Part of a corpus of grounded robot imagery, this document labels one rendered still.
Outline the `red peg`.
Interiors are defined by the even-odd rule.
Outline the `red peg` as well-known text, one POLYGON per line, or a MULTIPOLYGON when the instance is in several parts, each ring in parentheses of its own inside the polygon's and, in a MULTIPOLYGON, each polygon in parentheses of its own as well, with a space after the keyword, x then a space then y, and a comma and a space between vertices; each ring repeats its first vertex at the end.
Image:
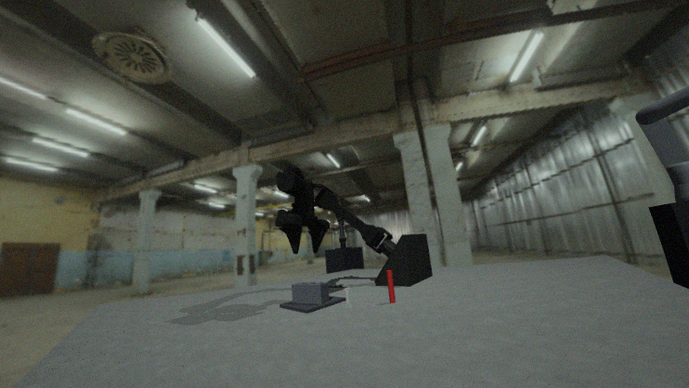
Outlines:
POLYGON ((386 270, 386 273, 387 273, 387 279, 388 279, 387 286, 388 286, 388 292, 389 292, 389 299, 390 299, 390 304, 392 304, 396 300, 393 278, 392 278, 393 272, 392 272, 392 270, 386 270))

